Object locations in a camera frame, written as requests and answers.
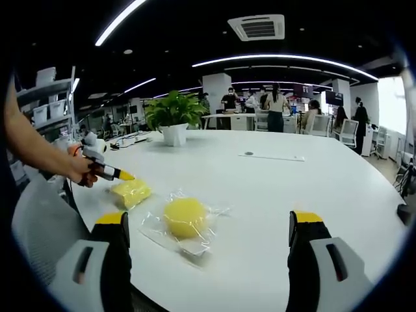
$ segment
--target yellow sponge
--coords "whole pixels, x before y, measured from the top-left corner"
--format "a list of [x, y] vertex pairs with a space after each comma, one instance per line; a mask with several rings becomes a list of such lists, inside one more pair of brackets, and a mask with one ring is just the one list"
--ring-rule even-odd
[[206, 211], [195, 198], [180, 198], [164, 208], [164, 221], [169, 231], [179, 239], [197, 237], [207, 228]]
[[115, 185], [110, 190], [116, 195], [118, 203], [131, 209], [150, 196], [151, 189], [143, 180], [134, 179]]

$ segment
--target plastic bag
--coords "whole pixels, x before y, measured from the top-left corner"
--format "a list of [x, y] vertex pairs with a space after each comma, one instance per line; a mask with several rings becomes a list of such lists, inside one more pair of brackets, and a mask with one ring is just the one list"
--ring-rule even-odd
[[172, 228], [170, 228], [167, 222], [169, 216], [166, 215], [166, 206], [185, 198], [195, 200], [195, 197], [185, 195], [182, 190], [171, 193], [164, 203], [156, 205], [146, 213], [139, 231], [166, 249], [179, 253], [185, 252], [193, 257], [200, 257], [209, 250], [209, 246], [216, 236], [216, 219], [219, 216], [228, 215], [230, 208], [214, 207], [200, 202], [205, 211], [204, 226], [201, 226], [199, 223], [201, 219], [196, 223], [190, 222], [189, 226], [195, 230], [195, 236], [193, 238], [186, 237], [190, 235], [178, 237], [172, 233]]

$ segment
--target clear plastic wrap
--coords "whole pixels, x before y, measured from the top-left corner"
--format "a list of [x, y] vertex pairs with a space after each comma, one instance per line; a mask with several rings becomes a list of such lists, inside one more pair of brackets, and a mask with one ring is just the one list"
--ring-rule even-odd
[[229, 210], [202, 203], [178, 190], [146, 213], [139, 231], [166, 249], [200, 257], [216, 236], [216, 219], [228, 215]]

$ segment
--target ceiling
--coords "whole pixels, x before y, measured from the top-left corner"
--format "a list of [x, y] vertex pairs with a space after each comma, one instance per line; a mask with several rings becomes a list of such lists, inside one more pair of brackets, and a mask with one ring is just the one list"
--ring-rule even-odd
[[[305, 60], [264, 58], [192, 67], [198, 62], [223, 57], [284, 53], [334, 60], [359, 68], [394, 53], [385, 24], [380, 23], [372, 8], [355, 1], [338, 1], [336, 11], [333, 1], [317, 4], [257, 0], [251, 5], [242, 5], [236, 0], [147, 0], [100, 47], [95, 46], [99, 35], [131, 1], [102, 0], [93, 4], [74, 0], [67, 6], [58, 2], [42, 1], [43, 5], [31, 4], [28, 8], [24, 19], [30, 27], [21, 37], [16, 72], [21, 85], [30, 88], [34, 86], [37, 70], [56, 66], [57, 79], [60, 79], [69, 77], [71, 66], [77, 66], [75, 76], [81, 79], [74, 97], [77, 109], [86, 105], [99, 107], [103, 101], [114, 98], [111, 94], [123, 93], [154, 77], [155, 81], [106, 105], [200, 86], [203, 75], [224, 72], [224, 69], [233, 82], [320, 84], [339, 77], [335, 74], [350, 77], [352, 83], [372, 82], [344, 68]], [[231, 18], [260, 14], [285, 16], [284, 40], [242, 42], [227, 23]], [[125, 55], [126, 49], [133, 53]], [[377, 77], [398, 75], [400, 66], [393, 62], [366, 72]], [[107, 95], [88, 99], [95, 93]]]

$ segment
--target human hand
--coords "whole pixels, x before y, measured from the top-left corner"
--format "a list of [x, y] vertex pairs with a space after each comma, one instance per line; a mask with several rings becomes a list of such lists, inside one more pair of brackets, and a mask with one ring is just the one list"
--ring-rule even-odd
[[98, 178], [94, 175], [88, 165], [93, 162], [84, 157], [72, 157], [67, 177], [75, 183], [80, 183], [84, 178], [85, 186], [92, 187]]

